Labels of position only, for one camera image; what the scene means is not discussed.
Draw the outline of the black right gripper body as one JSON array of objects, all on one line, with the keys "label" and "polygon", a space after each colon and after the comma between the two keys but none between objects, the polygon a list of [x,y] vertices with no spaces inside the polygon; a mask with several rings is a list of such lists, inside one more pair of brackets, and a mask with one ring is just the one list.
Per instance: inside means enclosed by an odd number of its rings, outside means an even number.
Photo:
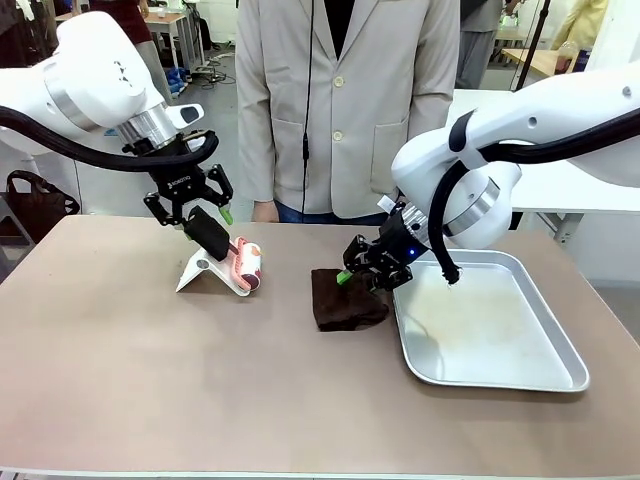
[{"label": "black right gripper body", "polygon": [[402,271],[429,250],[428,218],[413,204],[394,208],[373,241],[371,258],[376,271]]}]

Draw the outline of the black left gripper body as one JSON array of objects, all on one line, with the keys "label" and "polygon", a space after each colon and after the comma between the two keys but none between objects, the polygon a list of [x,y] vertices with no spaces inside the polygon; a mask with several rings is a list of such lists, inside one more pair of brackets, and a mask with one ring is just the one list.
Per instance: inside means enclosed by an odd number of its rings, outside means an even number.
[{"label": "black left gripper body", "polygon": [[206,196],[210,188],[205,172],[198,165],[172,165],[149,173],[160,197],[188,203]]}]

